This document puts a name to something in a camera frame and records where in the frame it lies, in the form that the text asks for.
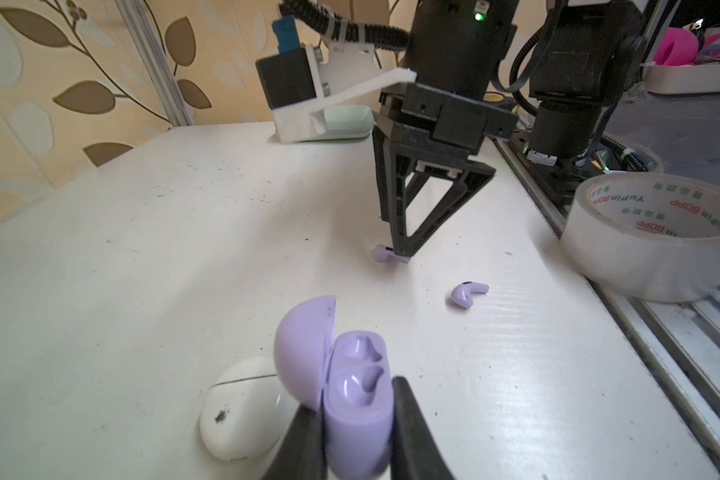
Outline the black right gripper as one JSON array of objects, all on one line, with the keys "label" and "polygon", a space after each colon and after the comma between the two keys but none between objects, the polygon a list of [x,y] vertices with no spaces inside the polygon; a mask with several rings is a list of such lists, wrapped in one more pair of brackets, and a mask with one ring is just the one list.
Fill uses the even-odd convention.
[{"label": "black right gripper", "polygon": [[[399,83],[381,91],[372,132],[375,175],[381,219],[389,225],[397,255],[413,257],[494,178],[493,167],[472,158],[487,137],[507,139],[516,121],[506,106],[421,83]],[[410,233],[409,207],[433,179],[450,186]]]}]

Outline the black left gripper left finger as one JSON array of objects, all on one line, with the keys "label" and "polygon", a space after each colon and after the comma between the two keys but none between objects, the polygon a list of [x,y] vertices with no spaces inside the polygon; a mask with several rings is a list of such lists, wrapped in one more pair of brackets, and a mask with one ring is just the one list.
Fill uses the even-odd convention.
[{"label": "black left gripper left finger", "polygon": [[262,480],[326,480],[321,410],[300,406]]}]

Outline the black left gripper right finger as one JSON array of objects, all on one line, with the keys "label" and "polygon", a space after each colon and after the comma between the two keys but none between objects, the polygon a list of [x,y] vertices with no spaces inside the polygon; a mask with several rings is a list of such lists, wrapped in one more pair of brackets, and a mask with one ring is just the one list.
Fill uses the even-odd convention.
[{"label": "black left gripper right finger", "polygon": [[454,480],[440,454],[408,380],[392,379],[394,420],[390,472],[393,480]]}]

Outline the purple earbud charging case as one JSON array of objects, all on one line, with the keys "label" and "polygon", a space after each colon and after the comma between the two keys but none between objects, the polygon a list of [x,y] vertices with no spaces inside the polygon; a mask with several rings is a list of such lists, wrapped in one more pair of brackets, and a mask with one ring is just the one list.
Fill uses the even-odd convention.
[{"label": "purple earbud charging case", "polygon": [[293,307],[274,339],[274,364],[287,392],[321,412],[327,463],[340,479],[375,479],[389,462],[394,393],[384,339],[371,331],[334,335],[337,298]]}]

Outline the purple earbud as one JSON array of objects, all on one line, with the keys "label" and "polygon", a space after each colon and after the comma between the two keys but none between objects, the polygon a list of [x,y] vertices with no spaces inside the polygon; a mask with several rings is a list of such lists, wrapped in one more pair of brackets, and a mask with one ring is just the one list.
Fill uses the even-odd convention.
[{"label": "purple earbud", "polygon": [[484,283],[466,281],[456,285],[450,293],[450,300],[463,309],[470,309],[474,305],[475,294],[484,295],[490,291],[490,286]]},{"label": "purple earbud", "polygon": [[372,252],[371,252],[372,258],[379,263],[386,263],[390,261],[397,261],[401,263],[408,264],[410,262],[410,258],[403,255],[398,255],[395,253],[394,249],[389,246],[385,246],[382,244],[376,245]]}]

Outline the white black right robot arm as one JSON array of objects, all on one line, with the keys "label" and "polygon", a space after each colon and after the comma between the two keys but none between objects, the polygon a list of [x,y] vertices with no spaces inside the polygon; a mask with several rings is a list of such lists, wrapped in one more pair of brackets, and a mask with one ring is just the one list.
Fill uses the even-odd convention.
[{"label": "white black right robot arm", "polygon": [[421,1],[412,25],[352,21],[313,1],[283,1],[275,55],[256,69],[284,144],[327,130],[326,110],[379,93],[372,131],[381,219],[379,260],[414,256],[494,177],[477,161],[518,117],[490,91],[537,99],[531,152],[566,163],[591,156],[646,49],[642,1],[550,1],[540,29],[513,41],[513,1]]}]

